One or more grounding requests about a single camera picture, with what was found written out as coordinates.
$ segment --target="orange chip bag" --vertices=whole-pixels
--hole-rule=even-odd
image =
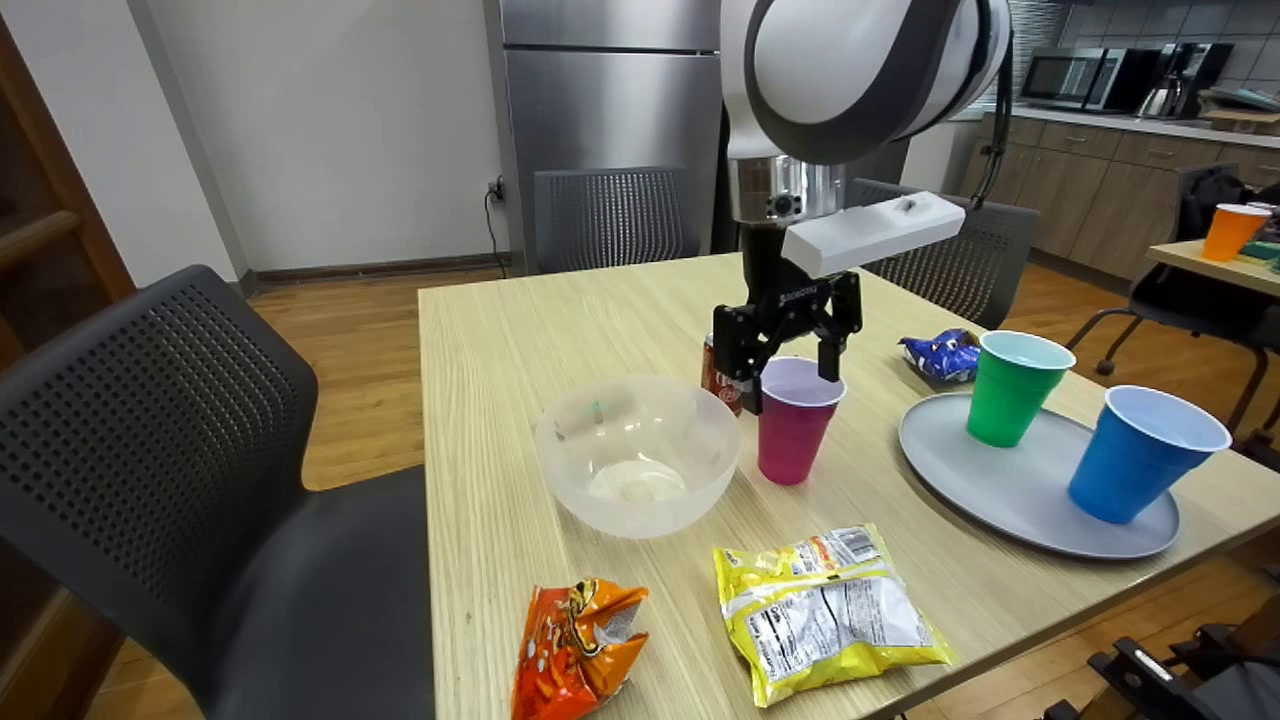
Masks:
[[[614,695],[649,641],[628,634],[642,587],[537,587],[525,615],[511,720],[575,720]]]

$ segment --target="gray plate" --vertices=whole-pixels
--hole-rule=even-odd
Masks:
[[[1104,525],[1068,500],[1091,429],[1038,411],[1015,448],[986,448],[962,421],[969,397],[931,397],[903,416],[895,440],[918,481],[979,525],[1084,560],[1145,560],[1171,544],[1178,529],[1171,498],[1131,525]]]

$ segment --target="blue wrapper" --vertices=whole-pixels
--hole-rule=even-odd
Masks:
[[[908,365],[928,382],[928,385],[970,385],[976,376],[976,357],[979,344],[969,328],[942,328],[939,338],[903,338]]]

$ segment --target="candy wrapper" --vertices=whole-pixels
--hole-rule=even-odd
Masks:
[[[969,328],[942,328],[931,342],[903,338],[901,344],[928,385],[970,385],[976,376],[979,344]]]
[[[877,529],[830,529],[778,552],[714,548],[719,615],[750,663],[750,705],[885,677],[901,663],[942,663]]]
[[[642,587],[580,581],[529,599],[511,720],[575,720],[614,695],[649,641]]]

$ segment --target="pink cup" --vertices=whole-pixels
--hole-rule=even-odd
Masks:
[[[775,484],[803,484],[840,397],[842,385],[825,382],[812,360],[766,360],[757,470]]]

